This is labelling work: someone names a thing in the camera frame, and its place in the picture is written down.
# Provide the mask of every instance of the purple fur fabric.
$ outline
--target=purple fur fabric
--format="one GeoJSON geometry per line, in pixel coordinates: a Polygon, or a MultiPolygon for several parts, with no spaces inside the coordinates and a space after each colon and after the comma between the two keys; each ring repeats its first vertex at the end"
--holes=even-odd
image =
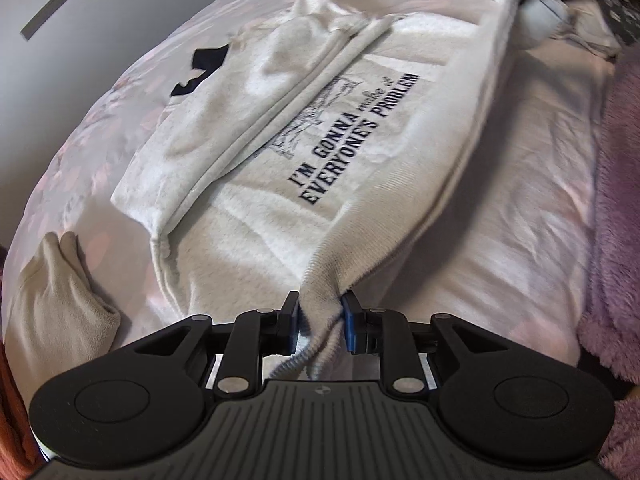
{"type": "MultiPolygon", "coordinates": [[[[618,64],[596,170],[595,240],[581,344],[617,377],[640,384],[640,44],[618,64]]],[[[600,463],[640,480],[640,399],[616,403],[600,463]]]]}

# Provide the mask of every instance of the line drawing on sweatshirt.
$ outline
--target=line drawing on sweatshirt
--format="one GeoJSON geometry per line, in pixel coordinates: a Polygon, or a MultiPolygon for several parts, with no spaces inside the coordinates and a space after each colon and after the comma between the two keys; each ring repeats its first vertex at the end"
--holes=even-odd
{"type": "Polygon", "coordinates": [[[266,148],[291,160],[296,151],[300,134],[309,126],[322,124],[322,112],[334,104],[339,98],[349,95],[362,81],[354,81],[346,76],[334,77],[320,93],[293,120],[287,124],[266,148]]]}

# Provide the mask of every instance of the beige fabric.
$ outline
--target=beige fabric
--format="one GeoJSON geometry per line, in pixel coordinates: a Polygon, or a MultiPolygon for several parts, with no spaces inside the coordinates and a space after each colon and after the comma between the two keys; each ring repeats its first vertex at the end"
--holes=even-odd
{"type": "Polygon", "coordinates": [[[76,235],[48,233],[20,273],[4,345],[25,406],[48,379],[109,351],[120,313],[92,293],[76,235]]]}

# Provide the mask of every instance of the bed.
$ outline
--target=bed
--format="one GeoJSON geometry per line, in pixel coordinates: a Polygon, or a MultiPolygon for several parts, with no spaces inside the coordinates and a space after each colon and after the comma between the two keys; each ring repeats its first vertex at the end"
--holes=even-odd
{"type": "MultiPolygon", "coordinates": [[[[224,44],[241,25],[293,1],[217,0],[116,81],[33,191],[4,268],[3,306],[42,237],[71,230],[92,287],[122,314],[113,348],[178,321],[156,282],[148,233],[110,197],[153,133],[174,85],[188,79],[194,50],[224,44]]],[[[334,1],[374,14],[427,11],[471,23],[494,4],[334,1]]],[[[416,321],[452,312],[575,364],[596,140],[611,65],[578,44],[548,40],[511,51],[502,71],[496,105],[455,196],[414,250],[393,263],[398,279],[383,303],[416,321]]],[[[203,305],[202,312],[216,320],[213,306],[203,305]]],[[[3,334],[9,323],[11,311],[3,307],[3,334]]]]}

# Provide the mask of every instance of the bed sheet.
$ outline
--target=bed sheet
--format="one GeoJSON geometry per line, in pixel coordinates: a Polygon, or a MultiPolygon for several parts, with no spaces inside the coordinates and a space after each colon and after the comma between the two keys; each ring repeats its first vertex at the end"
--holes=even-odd
{"type": "MultiPolygon", "coordinates": [[[[110,196],[155,129],[173,86],[187,78],[193,51],[219,46],[242,25],[293,1],[217,0],[118,79],[33,191],[5,266],[3,304],[44,234],[73,230],[92,285],[122,313],[115,347],[177,321],[158,289],[146,230],[117,211],[110,196]]],[[[491,0],[334,1],[375,14],[427,11],[473,23],[493,5],[491,0]]],[[[461,191],[443,221],[418,242],[385,303],[416,320],[437,310],[454,312],[571,362],[577,358],[577,342],[567,342],[566,334],[575,327],[584,299],[595,143],[608,64],[559,41],[515,57],[519,78],[507,81],[504,106],[492,114],[461,191]],[[474,188],[479,184],[481,189],[474,188]],[[540,200],[541,194],[548,199],[540,200]],[[500,207],[483,208],[490,200],[500,207]],[[482,244],[496,237],[496,226],[508,228],[518,220],[515,238],[498,233],[498,243],[482,244]],[[565,236],[568,244],[561,241],[565,236]],[[510,247],[514,240],[517,246],[510,247]],[[480,256],[468,258],[469,248],[480,256]],[[514,257],[505,259],[497,274],[487,276],[488,267],[478,265],[483,257],[500,260],[509,249],[514,257]],[[571,261],[562,260],[572,251],[571,261]],[[540,272],[554,258],[557,265],[540,272]],[[513,276],[521,277],[522,286],[514,286],[513,276]],[[460,287],[461,282],[468,286],[460,287]],[[504,316],[510,309],[522,314],[504,316]]],[[[204,312],[213,309],[202,306],[204,312]]],[[[3,309],[3,333],[9,317],[3,309]]]]}

